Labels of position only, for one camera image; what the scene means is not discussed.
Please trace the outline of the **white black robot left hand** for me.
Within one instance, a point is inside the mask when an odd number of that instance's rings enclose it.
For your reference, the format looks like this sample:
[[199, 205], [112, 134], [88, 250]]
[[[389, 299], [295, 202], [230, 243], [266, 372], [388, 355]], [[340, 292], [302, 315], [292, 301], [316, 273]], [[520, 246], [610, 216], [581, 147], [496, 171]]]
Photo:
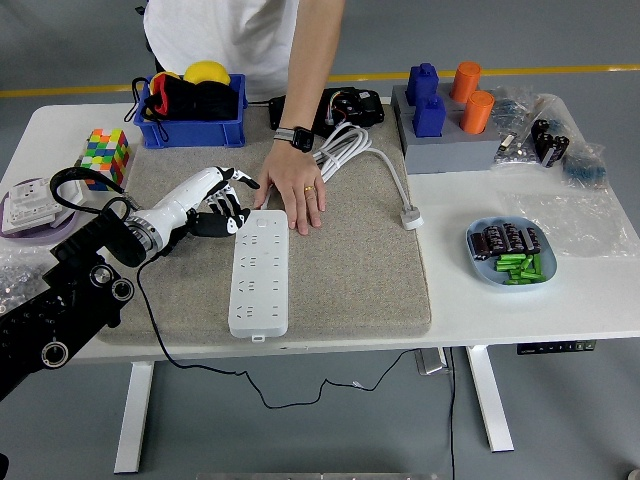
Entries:
[[148, 251], [165, 250], [171, 235], [182, 230], [215, 238], [235, 234], [249, 217], [230, 182], [257, 190], [259, 184], [232, 167], [208, 167], [183, 181], [153, 207], [132, 215], [129, 222], [148, 238]]

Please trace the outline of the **person's left hand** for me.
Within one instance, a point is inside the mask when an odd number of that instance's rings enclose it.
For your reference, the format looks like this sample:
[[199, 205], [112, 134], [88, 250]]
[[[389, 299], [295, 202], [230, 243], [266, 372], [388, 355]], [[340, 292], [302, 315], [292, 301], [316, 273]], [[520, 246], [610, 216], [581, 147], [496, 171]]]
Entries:
[[326, 188], [311, 154], [301, 152], [283, 140], [275, 140], [257, 182], [260, 188], [255, 193], [255, 208], [265, 203], [269, 188], [274, 187], [280, 193], [290, 229], [308, 235], [311, 227], [322, 225]]

